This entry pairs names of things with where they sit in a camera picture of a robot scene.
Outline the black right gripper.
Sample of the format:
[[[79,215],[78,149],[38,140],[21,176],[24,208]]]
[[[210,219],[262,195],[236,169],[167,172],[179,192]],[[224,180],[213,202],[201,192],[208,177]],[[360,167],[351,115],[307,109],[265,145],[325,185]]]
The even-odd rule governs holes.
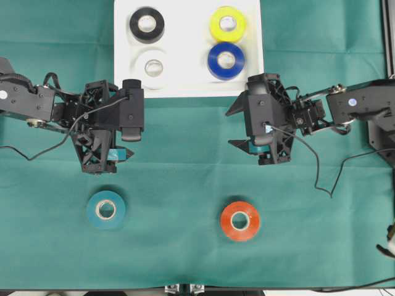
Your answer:
[[[267,92],[272,97],[271,117],[264,123],[272,127],[269,134],[272,142],[269,145],[256,146],[251,140],[229,140],[232,146],[247,154],[259,155],[259,165],[274,165],[291,160],[291,149],[296,131],[299,130],[303,136],[327,127],[325,121],[326,113],[320,100],[308,100],[300,102],[291,100],[288,90],[296,90],[292,86],[285,88],[277,74],[262,74],[263,82]],[[244,99],[247,91],[243,91],[232,103],[225,115],[227,117],[244,111]]]

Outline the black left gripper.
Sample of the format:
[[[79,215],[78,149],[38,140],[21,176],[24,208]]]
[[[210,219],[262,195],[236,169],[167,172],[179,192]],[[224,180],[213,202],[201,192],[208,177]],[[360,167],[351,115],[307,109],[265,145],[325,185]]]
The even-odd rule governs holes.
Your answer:
[[[105,128],[96,118],[96,109],[109,103],[110,94],[119,89],[106,80],[88,83],[82,94],[64,91],[58,80],[52,89],[62,102],[52,110],[52,122],[70,130],[70,137],[84,173],[115,173],[116,162],[125,162],[134,155],[130,149],[115,145],[115,129]]]

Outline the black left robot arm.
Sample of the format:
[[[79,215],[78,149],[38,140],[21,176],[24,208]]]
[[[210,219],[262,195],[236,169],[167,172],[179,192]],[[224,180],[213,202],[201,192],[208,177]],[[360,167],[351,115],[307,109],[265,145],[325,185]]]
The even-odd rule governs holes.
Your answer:
[[[107,80],[90,82],[81,93],[61,88],[49,72],[34,85],[1,58],[1,115],[22,120],[32,128],[55,131],[71,139],[81,170],[98,175],[116,173],[116,164],[133,152],[118,146],[138,142],[144,131],[144,91],[140,80],[123,80],[118,87]]]

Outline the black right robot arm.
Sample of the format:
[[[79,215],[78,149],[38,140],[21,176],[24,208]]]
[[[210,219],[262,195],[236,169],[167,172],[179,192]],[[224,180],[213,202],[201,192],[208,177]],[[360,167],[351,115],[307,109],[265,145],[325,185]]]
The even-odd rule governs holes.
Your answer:
[[[332,130],[347,135],[351,123],[367,123],[368,143],[386,163],[394,166],[394,80],[381,79],[352,86],[340,84],[321,91],[298,94],[283,86],[278,74],[250,76],[246,89],[226,112],[243,113],[247,139],[230,140],[232,146],[259,158],[259,165],[291,160],[296,132],[303,136]]]

